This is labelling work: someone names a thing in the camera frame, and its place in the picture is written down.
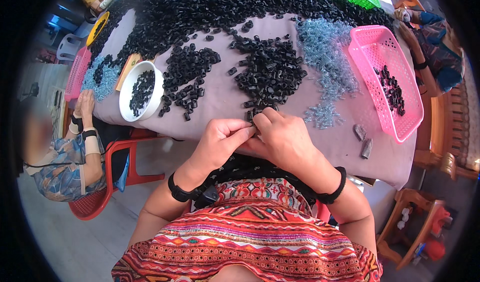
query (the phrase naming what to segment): gray tablecloth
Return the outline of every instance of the gray tablecloth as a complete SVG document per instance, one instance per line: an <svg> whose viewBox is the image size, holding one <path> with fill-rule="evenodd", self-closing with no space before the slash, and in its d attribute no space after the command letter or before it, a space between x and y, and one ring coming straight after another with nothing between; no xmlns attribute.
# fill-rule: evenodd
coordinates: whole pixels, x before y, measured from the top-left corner
<svg viewBox="0 0 480 282"><path fill-rule="evenodd" d="M259 35L260 39L283 38L290 34L294 40L297 54L302 51L297 48L297 32L294 22L290 21L293 15L285 14L283 19L274 19L267 15L263 19L251 18L254 27L248 33L240 33L242 36L252 38ZM134 10L129 10L119 26L111 33L110 38L105 43L102 55L112 54L115 58L120 49L125 44L127 36L133 29L135 22ZM131 125L137 128L145 128L181 140L199 140L208 121L212 118L245 118L246 110L242 107L243 102L248 101L246 94L237 88L233 77L227 74L232 67L237 67L239 72L243 67L238 66L238 61L245 59L238 50L231 50L228 45L233 40L232 36L225 32L215 34L213 41L206 41L205 34L198 32L198 38L192 39L185 45L195 43L197 50L209 47L220 54L222 61L214 64L210 73L205 78L205 96L198 100L198 108L190 115L191 120L185 122L183 119L183 108L172 105L171 111L162 118L156 113L150 118L142 121L129 123L125 121L119 109L119 91L113 91L111 95L105 98L101 103L97 103L94 109L94 115L99 119L117 125ZM411 62L411 55L408 47L402 39L399 39L405 55ZM158 56L155 66L162 72L166 71L167 64L165 60L170 56L171 51ZM348 51L345 49L347 57L351 61ZM313 69L304 68L308 72L307 77L318 77L318 73ZM394 188L400 190L407 182L413 154L415 151L416 132L403 144L397 144L393 137L382 131L374 103L370 97L368 89L355 65L352 66L360 81L360 87L364 95L357 94L356 98L341 100L336 103L337 111L340 116L345 118L345 123L336 127L319 130L313 127L313 123L307 123L310 137L314 145L327 157L333 166L343 166L351 175L376 178L389 183ZM298 91L288 98L285 105L280 105L280 110L298 117L305 117L304 112L309 106L319 103L321 94L315 85L314 80L303 79ZM373 138L373 150L368 160L362 159L360 153L362 142L357 140L352 127L354 124L362 124L368 132L368 137Z"/></svg>

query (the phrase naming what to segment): black wristband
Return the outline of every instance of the black wristband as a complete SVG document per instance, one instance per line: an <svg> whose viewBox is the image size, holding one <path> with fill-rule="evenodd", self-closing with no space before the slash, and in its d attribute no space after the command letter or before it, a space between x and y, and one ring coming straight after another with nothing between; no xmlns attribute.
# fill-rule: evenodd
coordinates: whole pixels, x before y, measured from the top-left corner
<svg viewBox="0 0 480 282"><path fill-rule="evenodd" d="M427 62L425 61L424 63L420 63L420 64L417 64L417 63L413 63L413 68L414 69L424 69L428 66Z"/></svg>
<svg viewBox="0 0 480 282"><path fill-rule="evenodd" d="M173 182L174 174L175 172L173 172L173 174L171 174L168 178L168 189L170 189L170 191L172 192L172 197L182 203L188 200L198 199L198 197L202 194L202 191L200 190L201 186L193 189L192 191L185 191L175 185L175 183Z"/></svg>
<svg viewBox="0 0 480 282"><path fill-rule="evenodd" d="M347 171L345 170L344 167L341 167L341 166L335 167L335 169L337 171L339 171L340 174L342 175L342 178L340 180L340 185L338 186L338 188L331 195L329 195L329 194L317 194L317 200L320 201L320 203L325 204L325 205L333 204L334 201L339 197L343 188L345 187L345 181L347 179Z"/></svg>
<svg viewBox="0 0 480 282"><path fill-rule="evenodd" d="M78 131L82 131L84 129L84 122L82 120L82 118L76 118L73 114L70 115L71 117L71 122L74 124L74 125L77 125L78 126Z"/></svg>
<svg viewBox="0 0 480 282"><path fill-rule="evenodd" d="M89 136L97 137L97 132L95 130L88 130L81 133L81 138L83 138L83 141L85 141L85 139Z"/></svg>

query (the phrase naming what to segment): hair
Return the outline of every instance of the hair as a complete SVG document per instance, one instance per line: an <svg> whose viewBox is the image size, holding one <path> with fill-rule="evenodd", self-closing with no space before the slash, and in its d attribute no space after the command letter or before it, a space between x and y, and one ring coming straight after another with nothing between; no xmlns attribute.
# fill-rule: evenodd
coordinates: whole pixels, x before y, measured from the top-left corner
<svg viewBox="0 0 480 282"><path fill-rule="evenodd" d="M14 118L12 125L13 143L15 145L14 174L19 177L24 172L24 145L25 145L25 127L27 119L35 105L35 97L28 97L22 101L16 99L14 103Z"/></svg>

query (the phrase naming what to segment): pink plastic basket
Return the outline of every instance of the pink plastic basket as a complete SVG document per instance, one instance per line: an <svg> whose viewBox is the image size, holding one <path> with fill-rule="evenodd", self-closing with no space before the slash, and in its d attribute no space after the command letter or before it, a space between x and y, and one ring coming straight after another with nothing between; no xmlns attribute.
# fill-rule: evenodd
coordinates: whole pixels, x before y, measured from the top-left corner
<svg viewBox="0 0 480 282"><path fill-rule="evenodd" d="M348 47L357 65L373 103L377 109L381 128L392 135L397 143L403 143L423 120L423 104L415 75L392 32L384 26L362 26L350 31L352 42ZM387 98L374 67L381 70L387 65L391 77L395 77L402 89L405 115L390 111Z"/></svg>
<svg viewBox="0 0 480 282"><path fill-rule="evenodd" d="M88 51L86 46L78 51L68 77L67 87L65 89L65 101L70 102L70 100L76 99L80 95L85 72L87 72L88 63L91 58L92 53Z"/></svg>

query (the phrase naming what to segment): white bowl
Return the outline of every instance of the white bowl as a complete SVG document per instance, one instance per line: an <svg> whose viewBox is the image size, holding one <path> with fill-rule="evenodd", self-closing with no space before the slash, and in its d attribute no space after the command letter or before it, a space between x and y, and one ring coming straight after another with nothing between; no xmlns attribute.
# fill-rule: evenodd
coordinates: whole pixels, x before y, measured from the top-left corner
<svg viewBox="0 0 480 282"><path fill-rule="evenodd" d="M133 97L132 91L138 76L145 71L154 70L155 82L153 84L152 96L146 103L143 109L138 111L138 116L134 116L134 111L130 109L130 100ZM120 99L118 104L120 106L121 116L128 122L135 122L136 120L144 120L153 115L153 113L160 106L160 101L163 95L163 75L155 65L150 61L142 61L137 63L125 77L123 85L120 90Z"/></svg>

